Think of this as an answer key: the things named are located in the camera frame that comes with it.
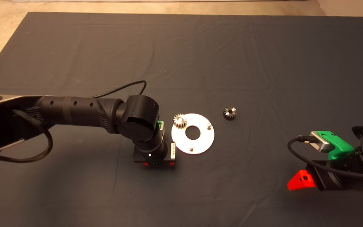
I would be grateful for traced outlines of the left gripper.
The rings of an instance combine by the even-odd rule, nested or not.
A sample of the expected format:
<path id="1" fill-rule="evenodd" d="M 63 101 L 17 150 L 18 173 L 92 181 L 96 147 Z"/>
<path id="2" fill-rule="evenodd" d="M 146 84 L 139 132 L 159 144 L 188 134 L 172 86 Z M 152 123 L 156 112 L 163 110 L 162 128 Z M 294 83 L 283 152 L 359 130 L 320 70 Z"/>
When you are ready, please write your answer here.
<path id="1" fill-rule="evenodd" d="M 163 143 L 153 151 L 143 151 L 137 146 L 134 147 L 132 160 L 135 163 L 142 163 L 144 166 L 170 166 L 176 163 L 176 143 Z"/>

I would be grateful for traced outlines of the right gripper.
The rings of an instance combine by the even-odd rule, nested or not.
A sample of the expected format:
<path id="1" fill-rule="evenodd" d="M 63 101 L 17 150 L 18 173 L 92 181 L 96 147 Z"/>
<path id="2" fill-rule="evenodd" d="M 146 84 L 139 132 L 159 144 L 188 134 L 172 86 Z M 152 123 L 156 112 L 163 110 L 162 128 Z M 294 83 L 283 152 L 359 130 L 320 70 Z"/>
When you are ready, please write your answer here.
<path id="1" fill-rule="evenodd" d="M 338 169 L 340 171 L 363 174 L 363 152 L 356 151 L 353 155 L 336 160 L 317 160 L 317 164 Z M 299 170 L 288 181 L 290 191 L 317 187 L 323 190 L 357 190 L 363 191 L 363 179 L 334 174 L 307 164 L 306 170 Z"/>

